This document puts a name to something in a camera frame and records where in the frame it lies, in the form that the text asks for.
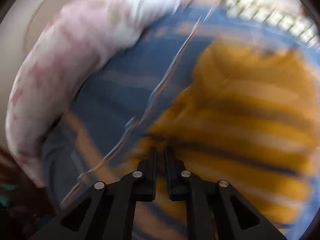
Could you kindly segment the green white patterned cushion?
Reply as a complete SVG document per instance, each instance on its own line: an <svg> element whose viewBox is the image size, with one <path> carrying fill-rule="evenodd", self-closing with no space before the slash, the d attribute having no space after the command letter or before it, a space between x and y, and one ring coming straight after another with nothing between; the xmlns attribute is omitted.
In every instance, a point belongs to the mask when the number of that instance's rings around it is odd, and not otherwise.
<svg viewBox="0 0 320 240"><path fill-rule="evenodd" d="M319 49L319 32L308 16L292 13L265 0L220 0L228 17L255 21L289 33L307 47Z"/></svg>

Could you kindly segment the pink white floral pillow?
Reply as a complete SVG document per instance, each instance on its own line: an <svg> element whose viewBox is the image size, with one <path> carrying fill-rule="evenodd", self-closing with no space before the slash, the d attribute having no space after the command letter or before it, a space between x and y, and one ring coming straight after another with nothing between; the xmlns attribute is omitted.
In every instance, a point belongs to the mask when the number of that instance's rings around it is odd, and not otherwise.
<svg viewBox="0 0 320 240"><path fill-rule="evenodd" d="M47 23L10 92L5 136L13 158L39 188L44 136L84 81L144 29L193 0L74 0Z"/></svg>

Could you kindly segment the blue patterned bedsheet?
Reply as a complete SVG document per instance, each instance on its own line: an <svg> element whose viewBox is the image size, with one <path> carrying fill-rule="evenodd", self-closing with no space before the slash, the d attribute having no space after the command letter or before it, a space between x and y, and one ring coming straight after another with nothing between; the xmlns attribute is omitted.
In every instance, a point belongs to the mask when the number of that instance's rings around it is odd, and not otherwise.
<svg viewBox="0 0 320 240"><path fill-rule="evenodd" d="M136 203L131 239L188 239L185 202L171 201L167 187L164 150L174 148L179 159L175 146L152 145L134 164L129 157L153 122L191 84L200 54L214 41L266 51L298 50L315 79L319 103L319 49L276 27L230 18L223 7L179 11L154 24L133 48L90 77L48 134L42 161L49 195L60 213L96 182L115 183L135 171L155 147L155 199ZM316 164L313 193L296 221L279 228L265 216L285 239L319 239L319 148Z"/></svg>

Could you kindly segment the yellow striped knit sweater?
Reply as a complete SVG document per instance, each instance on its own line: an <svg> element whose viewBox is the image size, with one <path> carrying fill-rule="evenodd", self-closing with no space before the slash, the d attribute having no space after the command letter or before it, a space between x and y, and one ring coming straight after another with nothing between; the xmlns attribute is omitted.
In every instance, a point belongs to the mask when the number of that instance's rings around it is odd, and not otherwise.
<svg viewBox="0 0 320 240"><path fill-rule="evenodd" d="M302 214L318 172L315 79L293 48L266 51L212 42L191 84L131 150L134 164L152 146L172 145L205 180L228 180L279 228Z"/></svg>

